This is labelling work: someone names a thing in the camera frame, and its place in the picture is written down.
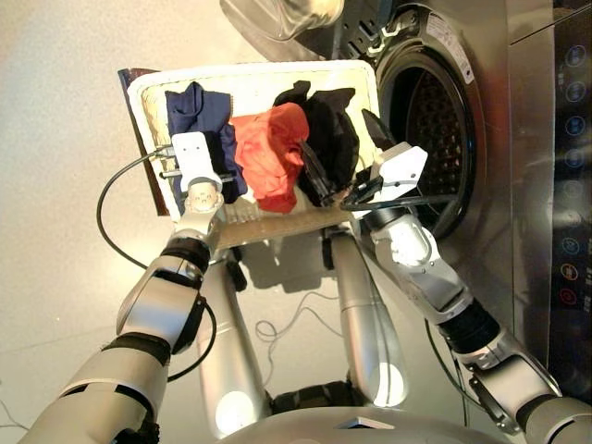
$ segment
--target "washing machine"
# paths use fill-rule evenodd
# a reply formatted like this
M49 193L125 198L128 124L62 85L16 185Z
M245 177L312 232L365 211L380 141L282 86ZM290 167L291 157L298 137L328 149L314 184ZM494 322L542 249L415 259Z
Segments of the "washing machine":
M565 394L591 402L590 2L333 3L311 26L269 14L263 32L225 12L270 60L375 68L381 118L428 152L418 192L456 196L418 208L442 256Z

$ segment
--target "control panel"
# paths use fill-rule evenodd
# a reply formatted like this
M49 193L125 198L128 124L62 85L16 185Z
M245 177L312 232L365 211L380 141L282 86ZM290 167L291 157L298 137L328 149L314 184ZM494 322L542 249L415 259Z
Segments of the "control panel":
M592 401L592 9L555 25L555 162L549 371Z

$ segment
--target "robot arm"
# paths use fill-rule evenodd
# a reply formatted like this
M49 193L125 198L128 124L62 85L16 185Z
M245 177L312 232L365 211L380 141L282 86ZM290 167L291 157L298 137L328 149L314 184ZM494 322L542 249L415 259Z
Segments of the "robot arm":
M201 165L210 165L203 134L179 136L173 145L181 169L184 159L205 155ZM117 337L82 366L21 442L158 442L169 359L189 347L200 325L206 301L199 289L223 203L211 168L184 178L191 178L182 184L187 211L121 305Z
M419 147L412 148L404 142L391 150L398 155L383 154L379 167L373 167L371 180L393 171L399 179L409 178L409 168L423 168L416 160L409 165L410 160L421 159L417 155ZM402 180L391 178L383 182ZM381 190L373 202L391 200L404 192L390 186L389 190ZM434 237L415 216L401 210L380 211L388 215L372 217L366 230L361 229L361 224L372 214L353 213L354 231L359 239L364 237L363 232L369 232L370 239L366 241L374 249L377 262L424 317L438 327L459 361L471 372L470 387L498 428L508 434L523 430L533 444L589 439L590 406L561 396L545 368L474 299L440 257Z

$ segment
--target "laundry basket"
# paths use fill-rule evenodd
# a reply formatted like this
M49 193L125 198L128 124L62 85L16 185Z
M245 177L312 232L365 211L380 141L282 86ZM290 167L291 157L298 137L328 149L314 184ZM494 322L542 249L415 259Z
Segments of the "laundry basket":
M354 88L355 95L346 108L360 139L356 172L372 165L376 147L364 124L362 109L378 115L378 99L374 71L359 60L327 62L253 63L217 67L199 67L162 71L136 79L128 88L129 102L148 153L171 144L167 127L165 91L182 92L192 81L207 91L229 93L232 116L259 114L267 111L279 93L292 88L297 80L311 82L309 94L318 90ZM173 160L155 159L152 167L166 208L174 222L180 211L171 179L162 179L163 172L175 169ZM275 237L303 233L338 224L347 214L337 207L314 207L304 193L295 188L298 203L287 215L261 210L250 193L223 208L224 225L219 248L241 245Z

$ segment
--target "white floor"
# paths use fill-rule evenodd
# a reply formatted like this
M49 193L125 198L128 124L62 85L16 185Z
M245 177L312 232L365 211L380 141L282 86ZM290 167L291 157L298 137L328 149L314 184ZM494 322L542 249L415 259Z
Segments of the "white floor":
M96 199L113 172L138 154L120 89L120 68L186 68L262 57L212 0L4 0L0 3L0 399L29 426L98 348L114 337L117 308L141 274L100 238ZM155 215L141 169L105 204L105 224L142 261L171 230ZM245 250L245 321L286 325L308 290L337 293L315 234L289 240L290 254L265 275L262 245ZM406 352L411 392L404 407L460 422L459 396L428 349L421 318L388 283L385 292ZM336 302L310 305L339 328ZM264 376L266 345L253 339ZM194 358L176 358L173 370ZM340 339L305 314L278 344L272 394L342 379ZM298 368L297 377L291 370ZM209 442L197 375L170 385L160 415L162 442ZM7 423L0 412L0 424ZM492 430L479 417L475 425ZM22 432L0 428L0 442Z

